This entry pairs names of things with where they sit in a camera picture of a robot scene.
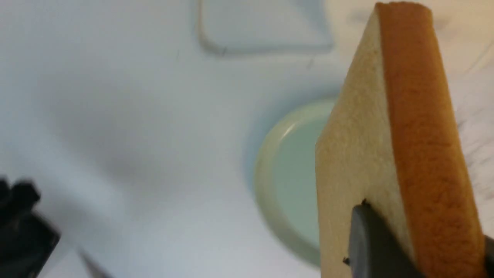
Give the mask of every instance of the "bread slice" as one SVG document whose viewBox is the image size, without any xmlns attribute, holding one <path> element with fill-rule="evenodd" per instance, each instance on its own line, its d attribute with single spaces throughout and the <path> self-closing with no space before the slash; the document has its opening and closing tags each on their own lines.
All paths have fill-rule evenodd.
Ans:
<svg viewBox="0 0 494 278">
<path fill-rule="evenodd" d="M 426 277 L 480 278 L 484 236 L 432 13 L 376 4 L 316 144 L 323 278 L 351 277 L 352 207 L 366 198 Z"/>
</svg>

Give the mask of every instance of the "round lid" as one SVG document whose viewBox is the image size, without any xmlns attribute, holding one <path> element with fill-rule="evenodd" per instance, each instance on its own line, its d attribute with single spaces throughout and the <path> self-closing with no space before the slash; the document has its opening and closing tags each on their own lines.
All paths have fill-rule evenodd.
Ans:
<svg viewBox="0 0 494 278">
<path fill-rule="evenodd" d="M 291 251 L 319 266 L 315 144 L 335 98 L 305 105 L 278 122 L 264 139 L 255 167 L 255 193 L 274 234 Z"/>
</svg>

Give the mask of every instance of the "white surface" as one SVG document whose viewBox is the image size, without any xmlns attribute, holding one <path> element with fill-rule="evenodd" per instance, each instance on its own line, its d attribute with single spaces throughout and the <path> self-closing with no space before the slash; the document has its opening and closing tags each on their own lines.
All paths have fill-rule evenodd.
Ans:
<svg viewBox="0 0 494 278">
<path fill-rule="evenodd" d="M 252 169 L 345 70 L 205 55 L 195 4 L 3 1 L 0 169 L 33 177 L 40 211 L 115 278 L 318 277 L 264 225 Z"/>
<path fill-rule="evenodd" d="M 40 278 L 93 278 L 76 249 L 70 250 L 48 273 Z"/>
</svg>

